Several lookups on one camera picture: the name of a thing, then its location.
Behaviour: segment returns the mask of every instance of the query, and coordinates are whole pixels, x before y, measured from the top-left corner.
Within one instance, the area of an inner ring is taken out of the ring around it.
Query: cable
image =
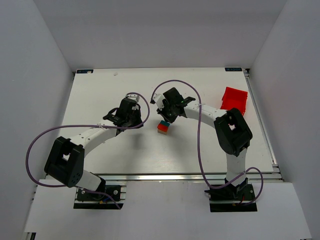
[[[205,175],[205,172],[204,172],[204,168],[202,166],[202,160],[201,160],[201,153],[200,153],[200,127],[201,127],[201,113],[202,113],[202,102],[201,102],[201,97],[200,97],[200,94],[198,93],[198,91],[192,86],[190,85],[189,83],[185,82],[185,81],[182,81],[182,80],[177,80],[177,79],[172,79],[172,80],[168,80],[168,81],[164,81],[162,83],[160,83],[154,90],[153,90],[153,93],[151,95],[151,101],[153,100],[153,97],[154,97],[154,94],[156,92],[156,90],[162,86],[163,84],[166,84],[166,83],[170,83],[170,82],[179,82],[179,83],[183,83],[183,84],[186,84],[188,85],[190,88],[192,88],[194,90],[194,92],[196,93],[198,99],[199,99],[199,120],[198,120],[198,128],[197,128],[197,153],[198,153],[198,161],[199,161],[199,167],[200,167],[200,171],[201,171],[201,174],[202,174],[202,177],[203,177],[203,180],[204,182],[208,185],[209,188],[211,189],[222,189],[228,185],[230,185],[231,183],[233,183],[235,180],[237,180],[238,178],[240,178],[242,175],[244,175],[244,173],[240,173],[238,176],[236,176],[234,179],[228,181],[226,184],[223,184],[223,185],[220,185],[220,186],[212,186],[207,178],[206,178],[206,175]],[[256,168],[256,167],[250,167],[248,168],[245,172],[247,173],[248,171],[252,170],[252,169],[255,169],[258,171],[258,173],[260,174],[261,176],[261,188],[260,188],[260,191],[259,191],[259,194],[257,195],[257,197],[248,202],[248,203],[245,203],[246,205],[248,204],[251,204],[253,203],[255,200],[257,200],[257,198],[260,196],[261,192],[262,192],[262,189],[263,189],[263,186],[264,186],[264,178],[263,178],[263,175],[261,173],[261,171]]]
[[[102,202],[106,202],[109,199],[109,197],[102,200]]]
[[[115,110],[118,110],[118,109],[119,109],[118,107],[112,108],[112,109],[108,112],[108,114],[113,114],[113,113],[115,112]]]
[[[146,104],[146,107],[147,107],[147,110],[148,110],[148,113],[147,113],[147,116],[145,118],[145,120],[143,122],[141,122],[140,124],[138,124],[137,126],[132,126],[132,127],[120,127],[120,126],[105,126],[105,125],[87,125],[87,124],[77,124],[77,125],[62,125],[62,126],[54,126],[52,128],[49,128],[45,131],[43,131],[42,133],[40,133],[38,136],[36,136],[33,141],[30,143],[27,151],[26,151],[26,156],[25,156],[25,169],[26,169],[26,172],[29,176],[29,178],[34,182],[36,183],[37,185],[40,185],[40,186],[43,186],[43,187],[48,187],[48,188],[61,188],[61,187],[65,187],[65,185],[49,185],[49,184],[45,184],[45,183],[41,183],[39,182],[38,180],[36,180],[31,172],[30,172],[30,168],[29,168],[29,156],[30,156],[30,152],[31,152],[31,149],[33,147],[33,145],[35,144],[35,142],[40,138],[42,137],[43,135],[45,135],[46,133],[49,133],[53,130],[57,130],[57,129],[65,129],[65,128],[105,128],[105,129],[119,129],[119,130],[129,130],[129,129],[137,129],[139,127],[141,127],[149,118],[149,115],[150,115],[150,107],[149,107],[149,104],[148,104],[148,101],[145,99],[144,96],[142,96],[140,93],[137,93],[137,92],[129,92],[127,93],[127,95],[129,94],[136,94],[138,96],[140,96],[145,104]],[[103,193],[103,192],[95,192],[95,191],[92,191],[92,190],[88,190],[88,189],[85,189],[85,191],[87,191],[88,193],[93,193],[93,194],[102,194],[102,195],[105,195],[107,197],[110,198],[110,200],[112,200],[114,202],[114,204],[120,209],[119,205],[116,203],[116,201],[111,197],[109,196],[108,194],[106,193]]]
[[[242,198],[241,198],[241,201],[240,201],[239,203],[236,203],[235,205],[236,205],[236,206],[239,206],[240,204],[243,203],[244,200],[245,200],[245,195],[243,194],[243,195],[242,195]]]

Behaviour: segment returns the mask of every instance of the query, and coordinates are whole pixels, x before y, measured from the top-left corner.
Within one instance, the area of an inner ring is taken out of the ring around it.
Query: white platform
[[[258,192],[260,184],[253,187]],[[38,186],[25,232],[36,240],[311,238],[291,183],[266,183],[257,212],[210,212],[205,189],[205,183],[132,181],[121,210],[90,210],[73,209],[75,188]]]
[[[93,73],[75,75],[63,125],[97,124],[109,110],[119,106],[126,93],[141,93],[149,101],[153,89],[170,79],[193,85],[202,102],[215,108],[221,107],[226,87],[248,91],[243,72],[225,72],[224,68],[95,69]],[[157,92],[172,87],[184,97],[196,97],[192,89],[178,82],[167,83]],[[143,102],[140,104],[145,118],[147,108]],[[162,117],[155,105],[150,108],[150,118],[143,128],[127,130],[97,147],[86,157],[85,169],[98,174],[199,173],[197,121],[179,117],[169,127],[168,135],[162,135],[157,133]],[[272,172],[272,160],[250,95],[244,118],[253,133],[246,168]],[[84,130],[65,128],[60,134],[71,137]],[[216,131],[205,124],[201,125],[201,155],[205,172],[226,172],[226,154],[218,144]]]

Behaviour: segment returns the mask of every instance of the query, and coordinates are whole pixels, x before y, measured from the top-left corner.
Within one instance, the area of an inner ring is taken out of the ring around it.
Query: blue cube face
[[[166,127],[169,127],[170,126],[170,123],[169,122],[166,122],[166,121],[163,121],[161,120],[160,124],[166,126]]]

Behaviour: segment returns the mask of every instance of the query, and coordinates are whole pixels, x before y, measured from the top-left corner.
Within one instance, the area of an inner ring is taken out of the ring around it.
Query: white backdrop
[[[72,72],[32,0],[0,2],[0,233],[20,240],[36,184],[26,171],[30,142],[61,124]],[[30,155],[39,179],[57,132],[42,137]]]
[[[252,85],[276,160],[320,239],[320,2],[291,0],[255,60]]]
[[[287,0],[34,0],[74,71],[250,68]]]

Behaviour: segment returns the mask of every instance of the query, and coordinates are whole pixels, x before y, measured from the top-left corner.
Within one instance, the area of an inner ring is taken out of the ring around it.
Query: red container
[[[247,98],[248,92],[227,86],[222,97],[222,106],[220,109],[231,110],[236,108],[239,109],[242,115],[244,115],[246,111]]]

